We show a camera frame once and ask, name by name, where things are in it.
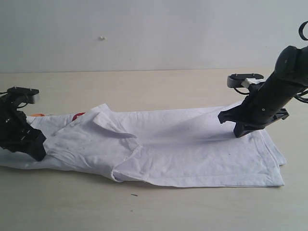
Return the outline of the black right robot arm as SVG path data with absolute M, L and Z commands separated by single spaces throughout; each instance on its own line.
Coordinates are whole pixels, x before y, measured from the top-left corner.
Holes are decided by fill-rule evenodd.
M 308 88 L 308 49 L 288 46 L 279 55 L 274 71 L 267 78 L 260 74 L 232 74 L 227 86 L 234 90 L 246 88 L 243 102 L 218 115 L 220 123 L 234 122 L 233 133 L 239 138 L 262 130 L 289 114 L 284 106 L 293 98 L 302 102 Z

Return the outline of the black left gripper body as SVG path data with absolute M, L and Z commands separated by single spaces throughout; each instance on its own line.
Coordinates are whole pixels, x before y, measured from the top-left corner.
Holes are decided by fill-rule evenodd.
M 24 153 L 22 138 L 27 131 L 26 116 L 6 100 L 6 95 L 0 98 L 0 146 L 11 152 Z

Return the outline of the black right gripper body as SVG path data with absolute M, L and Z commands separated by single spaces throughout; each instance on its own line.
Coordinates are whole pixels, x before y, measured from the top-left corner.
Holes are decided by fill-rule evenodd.
M 289 102 L 288 84 L 250 84 L 249 95 L 237 110 L 237 124 L 244 128 L 264 128 L 279 114 L 287 114 L 284 106 Z

